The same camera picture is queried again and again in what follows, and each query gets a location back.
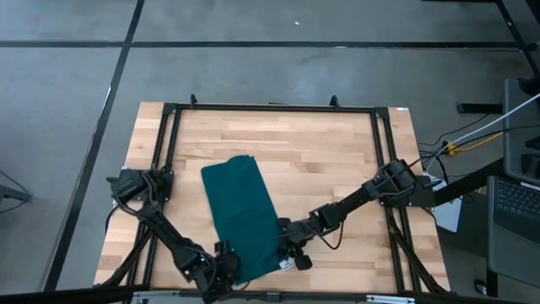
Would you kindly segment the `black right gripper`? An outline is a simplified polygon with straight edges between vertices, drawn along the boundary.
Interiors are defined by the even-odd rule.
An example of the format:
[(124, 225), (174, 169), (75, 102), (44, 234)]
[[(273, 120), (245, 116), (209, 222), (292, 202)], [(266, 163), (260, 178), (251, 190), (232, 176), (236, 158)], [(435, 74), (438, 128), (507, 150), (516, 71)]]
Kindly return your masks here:
[(303, 247), (313, 239), (312, 221), (309, 219), (292, 221), (292, 232), (285, 237), (278, 235), (278, 263), (292, 263), (299, 271), (309, 270), (313, 263), (308, 255), (303, 254)]

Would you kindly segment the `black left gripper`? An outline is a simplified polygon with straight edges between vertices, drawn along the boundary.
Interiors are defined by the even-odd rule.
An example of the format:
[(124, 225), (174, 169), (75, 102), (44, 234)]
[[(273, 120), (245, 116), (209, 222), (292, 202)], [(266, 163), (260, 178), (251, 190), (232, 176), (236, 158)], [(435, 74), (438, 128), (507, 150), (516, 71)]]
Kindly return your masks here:
[(215, 270), (225, 291), (232, 291), (236, 277), (240, 272), (240, 257), (231, 252), (229, 241), (219, 241), (214, 244), (216, 253)]

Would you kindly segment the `teal microfiber towel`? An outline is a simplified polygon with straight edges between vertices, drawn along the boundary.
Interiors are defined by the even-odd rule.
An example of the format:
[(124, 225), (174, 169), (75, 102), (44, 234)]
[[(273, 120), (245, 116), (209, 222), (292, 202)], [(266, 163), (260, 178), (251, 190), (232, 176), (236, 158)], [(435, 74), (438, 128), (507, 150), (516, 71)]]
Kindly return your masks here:
[(201, 169), (219, 240), (240, 260), (239, 284), (280, 269), (278, 216), (254, 157), (235, 156)]

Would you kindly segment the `white box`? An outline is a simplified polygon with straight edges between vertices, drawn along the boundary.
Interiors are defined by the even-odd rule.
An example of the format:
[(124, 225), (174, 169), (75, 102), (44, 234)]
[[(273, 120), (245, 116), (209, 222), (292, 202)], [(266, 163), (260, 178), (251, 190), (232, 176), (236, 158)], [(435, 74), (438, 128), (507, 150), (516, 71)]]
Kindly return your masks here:
[(456, 233), (462, 207), (462, 197), (432, 208), (432, 214), (438, 227)]

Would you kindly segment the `black crossbeam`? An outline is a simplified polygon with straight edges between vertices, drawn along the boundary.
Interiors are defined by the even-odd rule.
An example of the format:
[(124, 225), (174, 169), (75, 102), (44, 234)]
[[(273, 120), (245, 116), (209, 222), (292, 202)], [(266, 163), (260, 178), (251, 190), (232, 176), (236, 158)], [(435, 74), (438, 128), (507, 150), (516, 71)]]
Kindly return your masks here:
[[(258, 300), (268, 303), (282, 301), (353, 301), (367, 302), (367, 295), (402, 296), (414, 298), (416, 304), (528, 304), (523, 301), (501, 300), (493, 297), (459, 296), (455, 293), (425, 293), (405, 290), (396, 294), (349, 292), (287, 292), (287, 291), (234, 291), (217, 301), (232, 299)], [(0, 295), (0, 304), (111, 304), (129, 300), (199, 297), (196, 290), (149, 290), (143, 285), (98, 286), (75, 290), (41, 291)]]

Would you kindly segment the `long black desk foot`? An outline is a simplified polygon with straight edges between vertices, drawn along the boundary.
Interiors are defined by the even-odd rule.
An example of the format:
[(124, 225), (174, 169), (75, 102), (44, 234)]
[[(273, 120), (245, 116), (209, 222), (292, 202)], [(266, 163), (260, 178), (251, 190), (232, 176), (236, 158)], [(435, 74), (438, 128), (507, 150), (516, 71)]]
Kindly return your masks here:
[(434, 192), (435, 206), (446, 204), (463, 194), (470, 193), (487, 185), (489, 176), (501, 176), (504, 174), (504, 159), (500, 158), (465, 177), (448, 184)]

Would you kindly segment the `grey chair leg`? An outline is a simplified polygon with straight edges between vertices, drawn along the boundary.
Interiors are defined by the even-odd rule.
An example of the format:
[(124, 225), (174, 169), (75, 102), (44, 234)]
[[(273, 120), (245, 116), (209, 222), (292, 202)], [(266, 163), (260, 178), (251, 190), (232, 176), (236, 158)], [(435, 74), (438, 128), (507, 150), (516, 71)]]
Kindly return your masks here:
[(24, 204), (27, 204), (33, 198), (33, 195), (24, 186), (22, 186), (19, 182), (15, 181), (8, 174), (0, 170), (0, 175), (7, 178), (9, 181), (14, 183), (19, 188), (19, 190), (16, 190), (14, 188), (4, 186), (3, 184), (0, 183), (0, 203), (4, 199), (14, 199), (14, 200), (19, 201), (19, 203), (13, 207), (0, 210), (0, 214), (4, 214), (4, 213), (7, 213), (8, 211), (17, 209), (23, 206)]

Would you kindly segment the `laptop keyboard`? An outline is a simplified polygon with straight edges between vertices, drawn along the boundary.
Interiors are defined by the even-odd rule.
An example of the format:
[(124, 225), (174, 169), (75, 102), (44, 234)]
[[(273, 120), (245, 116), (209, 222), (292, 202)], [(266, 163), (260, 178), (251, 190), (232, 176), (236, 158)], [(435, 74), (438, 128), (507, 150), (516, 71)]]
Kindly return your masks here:
[(540, 187), (502, 176), (491, 178), (493, 222), (540, 244)]

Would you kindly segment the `short black floor bar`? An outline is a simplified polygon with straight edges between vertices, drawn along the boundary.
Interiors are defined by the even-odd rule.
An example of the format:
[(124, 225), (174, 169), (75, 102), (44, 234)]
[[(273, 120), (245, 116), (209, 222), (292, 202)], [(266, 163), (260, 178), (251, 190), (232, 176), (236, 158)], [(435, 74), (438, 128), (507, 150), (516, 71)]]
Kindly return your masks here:
[(462, 114), (502, 114), (501, 104), (457, 103), (456, 110)]

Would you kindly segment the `grey desk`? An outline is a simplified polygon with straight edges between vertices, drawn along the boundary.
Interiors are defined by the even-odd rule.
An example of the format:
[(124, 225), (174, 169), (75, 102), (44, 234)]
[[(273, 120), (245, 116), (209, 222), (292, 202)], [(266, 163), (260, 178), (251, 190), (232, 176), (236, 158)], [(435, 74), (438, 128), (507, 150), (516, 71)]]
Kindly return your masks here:
[[(505, 81), (503, 102), (503, 159), (502, 177), (540, 187), (540, 93), (529, 95), (518, 81)], [(540, 288), (540, 244), (515, 235), (493, 222), (491, 187), (488, 178), (489, 270), (514, 280)]]

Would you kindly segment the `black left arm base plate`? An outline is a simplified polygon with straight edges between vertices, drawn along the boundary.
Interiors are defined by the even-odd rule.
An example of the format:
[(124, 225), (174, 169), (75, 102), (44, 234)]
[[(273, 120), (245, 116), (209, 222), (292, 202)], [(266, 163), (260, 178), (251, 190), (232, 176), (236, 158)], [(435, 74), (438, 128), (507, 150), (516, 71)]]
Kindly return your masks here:
[(123, 169), (118, 177), (107, 177), (112, 197), (118, 203), (132, 200), (164, 204), (170, 199), (173, 171)]

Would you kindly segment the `silver metal bracket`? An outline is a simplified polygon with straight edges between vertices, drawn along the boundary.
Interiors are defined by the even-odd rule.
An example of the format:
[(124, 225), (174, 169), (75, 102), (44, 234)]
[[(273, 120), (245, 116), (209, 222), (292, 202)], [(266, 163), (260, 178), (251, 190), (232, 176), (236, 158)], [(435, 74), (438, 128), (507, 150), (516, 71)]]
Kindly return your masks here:
[(416, 304), (414, 298), (402, 296), (367, 295), (365, 300), (375, 304)]

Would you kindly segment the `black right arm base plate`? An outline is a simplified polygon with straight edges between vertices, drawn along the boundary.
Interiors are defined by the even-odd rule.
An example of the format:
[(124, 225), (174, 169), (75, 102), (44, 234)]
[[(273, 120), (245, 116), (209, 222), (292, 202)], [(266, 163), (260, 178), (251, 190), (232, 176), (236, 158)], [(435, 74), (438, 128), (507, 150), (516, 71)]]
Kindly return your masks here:
[(383, 204), (395, 208), (431, 207), (434, 199), (433, 187), (439, 182), (432, 182), (428, 176), (416, 176), (415, 185), (400, 196), (385, 196)]

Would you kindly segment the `black metal table frame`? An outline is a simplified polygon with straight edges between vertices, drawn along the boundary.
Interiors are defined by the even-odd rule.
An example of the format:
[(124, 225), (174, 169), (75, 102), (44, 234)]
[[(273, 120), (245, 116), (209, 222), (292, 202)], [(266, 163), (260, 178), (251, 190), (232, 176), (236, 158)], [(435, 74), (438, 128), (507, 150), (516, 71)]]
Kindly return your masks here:
[[(299, 219), (343, 198), (374, 176), (392, 155), (421, 172), (408, 111), (396, 107), (183, 104), (163, 117), (164, 104), (144, 102), (132, 127), (125, 166), (146, 169), (159, 136), (173, 152), (173, 189), (165, 215), (186, 237), (212, 249), (218, 236), (201, 170), (236, 155), (256, 159), (278, 215)], [(355, 301), (367, 294), (397, 293), (386, 211), (366, 204), (331, 242), (306, 248), (312, 269), (277, 271), (250, 283), (244, 296), (266, 302)]]

